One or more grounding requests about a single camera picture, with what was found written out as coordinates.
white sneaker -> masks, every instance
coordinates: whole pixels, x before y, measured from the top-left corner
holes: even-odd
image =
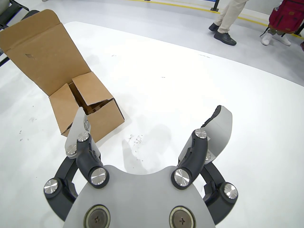
[[[288,41],[286,35],[284,35],[283,37],[279,36],[278,34],[275,34],[273,36],[274,39],[280,41],[282,44],[285,44],[286,46],[290,46],[291,45],[291,42]]]
[[[261,43],[265,46],[268,46],[273,35],[270,33],[266,33],[266,35],[261,39]]]

person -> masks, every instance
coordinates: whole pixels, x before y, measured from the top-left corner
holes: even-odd
[[[215,22],[209,27],[213,32],[214,38],[228,45],[236,45],[237,42],[229,35],[230,26],[242,12],[246,2],[249,0],[232,0],[218,16]]]
[[[270,28],[267,31],[266,35],[261,39],[261,43],[265,46],[268,46],[271,39],[274,38],[274,39],[280,41],[281,43],[283,43],[284,45],[290,46],[291,42],[287,39],[287,36],[283,35],[283,34],[284,34],[284,32],[281,32],[281,31]]]

cardboard box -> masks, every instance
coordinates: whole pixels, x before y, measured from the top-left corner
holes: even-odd
[[[62,135],[68,135],[80,106],[95,142],[124,122],[114,97],[91,72],[53,11],[0,31],[0,48],[49,96]]]

red backpack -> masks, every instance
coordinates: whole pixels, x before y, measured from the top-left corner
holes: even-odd
[[[269,17],[268,28],[293,34],[298,30],[303,20],[304,0],[283,0],[278,8],[273,9]]]

chair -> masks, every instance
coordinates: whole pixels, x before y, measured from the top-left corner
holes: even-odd
[[[37,10],[31,10],[14,0],[0,0],[0,30],[12,26],[21,20],[38,13]],[[9,61],[8,57],[5,57],[0,61],[0,67]]]

